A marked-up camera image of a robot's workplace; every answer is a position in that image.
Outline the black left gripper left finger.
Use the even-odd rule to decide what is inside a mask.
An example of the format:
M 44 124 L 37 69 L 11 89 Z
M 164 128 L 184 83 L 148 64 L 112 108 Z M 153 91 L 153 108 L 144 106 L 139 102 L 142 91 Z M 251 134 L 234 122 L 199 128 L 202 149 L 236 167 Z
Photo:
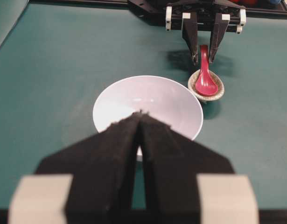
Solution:
M 37 175 L 73 176 L 64 213 L 69 224 L 114 224 L 131 212 L 141 114 L 43 158 Z

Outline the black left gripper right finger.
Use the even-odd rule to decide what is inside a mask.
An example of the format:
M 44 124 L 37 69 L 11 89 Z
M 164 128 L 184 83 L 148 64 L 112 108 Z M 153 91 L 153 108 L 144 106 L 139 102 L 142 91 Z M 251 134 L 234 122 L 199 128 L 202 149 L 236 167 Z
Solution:
M 139 122 L 146 207 L 157 224 L 199 224 L 197 174 L 233 174 L 226 157 L 143 114 Z

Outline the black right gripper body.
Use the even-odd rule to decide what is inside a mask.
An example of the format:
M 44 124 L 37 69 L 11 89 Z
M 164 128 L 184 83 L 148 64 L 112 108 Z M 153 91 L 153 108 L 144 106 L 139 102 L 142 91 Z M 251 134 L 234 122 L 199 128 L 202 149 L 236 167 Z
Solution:
M 228 32 L 240 33 L 246 24 L 246 8 L 231 0 L 129 0 L 133 11 L 167 31 L 179 30 L 182 16 L 196 13 L 199 30 L 210 31 L 217 14 L 229 21 Z

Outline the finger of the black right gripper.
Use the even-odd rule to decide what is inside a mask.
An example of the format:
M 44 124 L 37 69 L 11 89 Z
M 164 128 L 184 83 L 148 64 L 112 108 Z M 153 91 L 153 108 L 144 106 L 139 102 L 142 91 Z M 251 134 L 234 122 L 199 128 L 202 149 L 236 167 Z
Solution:
M 185 40 L 194 65 L 198 64 L 198 23 L 197 13 L 182 13 L 182 38 Z
M 209 63 L 214 62 L 218 47 L 230 22 L 229 14 L 216 13 L 210 35 Z

